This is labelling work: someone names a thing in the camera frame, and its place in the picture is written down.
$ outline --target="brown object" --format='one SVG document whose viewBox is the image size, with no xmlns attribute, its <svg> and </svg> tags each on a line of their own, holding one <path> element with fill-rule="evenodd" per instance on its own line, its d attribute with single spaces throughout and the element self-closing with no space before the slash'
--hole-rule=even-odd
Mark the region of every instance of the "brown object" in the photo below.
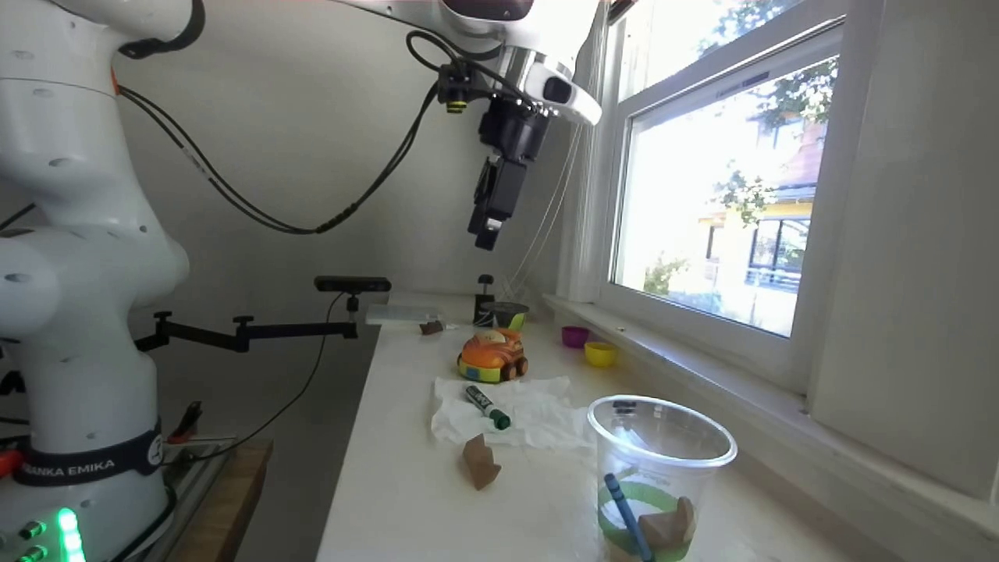
<svg viewBox="0 0 999 562">
<path fill-rule="evenodd" d="M 473 436 L 466 443 L 462 464 L 466 464 L 473 492 L 483 492 L 499 474 L 499 464 L 494 461 L 494 448 L 486 448 L 483 436 Z"/>
<path fill-rule="evenodd" d="M 242 443 L 235 449 L 203 504 L 181 532 L 173 562 L 229 562 L 237 560 L 242 532 L 252 520 L 271 443 Z"/>
<path fill-rule="evenodd" d="M 692 504 L 676 499 L 675 512 L 654 512 L 638 520 L 651 550 L 685 550 L 692 539 Z"/>
</svg>

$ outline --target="window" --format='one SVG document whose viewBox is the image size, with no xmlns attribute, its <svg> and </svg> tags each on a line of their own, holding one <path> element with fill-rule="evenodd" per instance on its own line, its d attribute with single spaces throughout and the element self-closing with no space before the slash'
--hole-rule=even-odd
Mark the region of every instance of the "window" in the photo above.
<svg viewBox="0 0 999 562">
<path fill-rule="evenodd" d="M 597 307 L 791 381 L 846 3 L 641 0 L 614 29 Z"/>
</svg>

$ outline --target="orange toy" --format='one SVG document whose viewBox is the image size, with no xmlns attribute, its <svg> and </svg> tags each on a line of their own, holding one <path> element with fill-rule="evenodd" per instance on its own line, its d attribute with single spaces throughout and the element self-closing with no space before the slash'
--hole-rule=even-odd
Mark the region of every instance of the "orange toy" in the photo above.
<svg viewBox="0 0 999 562">
<path fill-rule="evenodd" d="M 499 384 L 523 379 L 528 355 L 518 330 L 476 330 L 455 359 L 458 379 Z"/>
</svg>

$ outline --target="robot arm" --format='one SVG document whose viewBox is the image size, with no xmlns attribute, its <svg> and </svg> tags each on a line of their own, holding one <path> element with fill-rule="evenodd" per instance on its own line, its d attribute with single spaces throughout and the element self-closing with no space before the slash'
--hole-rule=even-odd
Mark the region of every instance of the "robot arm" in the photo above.
<svg viewBox="0 0 999 562">
<path fill-rule="evenodd" d="M 0 477 L 0 560 L 125 556 L 169 515 L 155 370 L 127 308 L 169 293 L 186 256 L 139 195 L 109 66 L 127 40 L 184 39 L 193 13 L 193 0 L 0 3 L 0 185 L 46 219 L 0 238 L 0 344 L 31 388 L 24 464 Z M 74 534 L 54 532 L 60 512 Z"/>
<path fill-rule="evenodd" d="M 169 0 L 169 3 L 130 3 L 123 0 L 54 0 L 73 16 L 104 22 L 125 39 L 136 39 L 123 48 L 125 55 L 143 60 L 149 52 L 184 49 L 206 29 L 203 0 Z"/>
<path fill-rule="evenodd" d="M 467 231 L 494 250 L 512 219 L 553 116 L 597 126 L 599 103 L 572 83 L 599 0 L 334 0 L 403 25 L 430 29 L 450 40 L 495 39 L 495 68 L 444 66 L 437 99 L 458 112 L 473 97 L 490 97 L 476 137 L 494 151 L 473 190 Z"/>
</svg>

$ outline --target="purple object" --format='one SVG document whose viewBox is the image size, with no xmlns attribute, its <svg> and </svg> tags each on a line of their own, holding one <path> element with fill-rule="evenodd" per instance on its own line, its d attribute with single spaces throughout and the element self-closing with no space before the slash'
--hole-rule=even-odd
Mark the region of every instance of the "purple object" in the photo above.
<svg viewBox="0 0 999 562">
<path fill-rule="evenodd" d="M 589 327 L 583 327 L 583 325 L 562 327 L 562 348 L 583 351 L 588 342 L 589 342 Z"/>
</svg>

